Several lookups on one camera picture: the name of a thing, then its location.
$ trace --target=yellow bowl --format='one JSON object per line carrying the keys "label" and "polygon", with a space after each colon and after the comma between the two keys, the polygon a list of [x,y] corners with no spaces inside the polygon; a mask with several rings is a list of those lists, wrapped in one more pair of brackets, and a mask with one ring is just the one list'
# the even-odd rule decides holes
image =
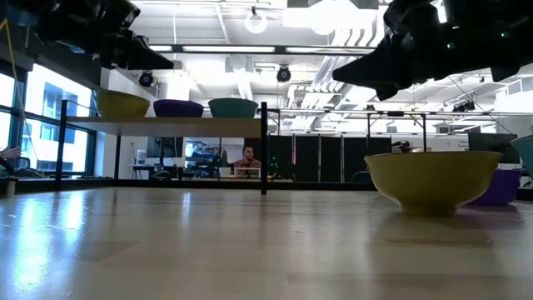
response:
{"label": "yellow bowl", "polygon": [[102,117],[144,117],[150,101],[124,92],[102,90],[97,94],[97,109]]}
{"label": "yellow bowl", "polygon": [[491,185],[501,154],[419,152],[365,157],[372,181],[406,213],[449,216]]}

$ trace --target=yellow rope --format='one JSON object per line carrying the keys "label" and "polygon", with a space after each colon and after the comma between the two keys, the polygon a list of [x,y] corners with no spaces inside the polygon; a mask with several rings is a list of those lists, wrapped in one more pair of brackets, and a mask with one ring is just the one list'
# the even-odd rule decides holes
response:
{"label": "yellow rope", "polygon": [[[7,47],[9,48],[9,57],[11,58],[11,66],[12,66],[12,70],[13,70],[13,77],[15,79],[15,86],[17,87],[17,102],[18,102],[18,106],[19,106],[19,116],[20,116],[24,126],[26,127],[27,133],[29,134],[30,131],[29,131],[29,128],[28,128],[27,122],[26,122],[26,114],[24,113],[24,101],[22,100],[22,91],[20,89],[20,84],[18,84],[17,67],[15,65],[15,55],[13,53],[13,46],[12,46],[12,42],[11,42],[11,31],[9,30],[9,22],[7,21],[7,19],[3,20],[2,24],[0,24],[0,31],[2,31],[2,29],[4,27],[6,28],[6,33],[7,33]],[[37,159],[37,161],[39,161],[39,158],[37,156],[37,149],[35,148],[35,146],[33,146],[33,140],[32,140],[32,136],[31,135],[29,136],[29,141],[30,141],[30,145],[33,148],[33,153],[35,154],[35,158]]]}

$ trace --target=person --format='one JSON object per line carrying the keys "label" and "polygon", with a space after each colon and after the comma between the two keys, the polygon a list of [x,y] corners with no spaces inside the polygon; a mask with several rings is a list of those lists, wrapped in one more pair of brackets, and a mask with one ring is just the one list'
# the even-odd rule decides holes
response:
{"label": "person", "polygon": [[0,151],[0,158],[9,159],[9,158],[19,158],[21,154],[20,147],[15,148],[5,148]]}
{"label": "person", "polygon": [[[1,159],[14,159],[19,158],[21,155],[21,149],[20,147],[15,148],[5,148],[2,151],[0,151],[0,158]],[[38,170],[32,169],[30,167],[16,167],[12,169],[13,176],[17,178],[45,178],[44,175],[42,175],[41,172]],[[7,170],[6,168],[0,168],[0,178],[5,178],[10,176],[10,170]]]}
{"label": "person", "polygon": [[[242,148],[242,159],[233,163],[234,168],[260,168],[261,162],[253,159],[253,148],[244,146]],[[236,170],[236,177],[259,177],[259,170]]]}

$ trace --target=purple bowl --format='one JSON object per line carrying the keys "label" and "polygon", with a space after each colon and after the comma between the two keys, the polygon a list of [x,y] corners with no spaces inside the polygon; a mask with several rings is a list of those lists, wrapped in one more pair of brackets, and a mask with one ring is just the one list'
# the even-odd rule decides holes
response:
{"label": "purple bowl", "polygon": [[471,204],[507,205],[513,202],[520,186],[521,174],[521,170],[496,170],[489,189]]}
{"label": "purple bowl", "polygon": [[157,117],[201,118],[203,106],[192,101],[162,99],[153,103]]}

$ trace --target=shelf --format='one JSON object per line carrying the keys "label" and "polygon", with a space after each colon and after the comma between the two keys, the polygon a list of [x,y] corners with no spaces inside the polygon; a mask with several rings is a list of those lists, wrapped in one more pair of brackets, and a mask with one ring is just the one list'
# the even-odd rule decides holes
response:
{"label": "shelf", "polygon": [[244,117],[67,117],[67,123],[127,137],[261,137],[261,120]]}

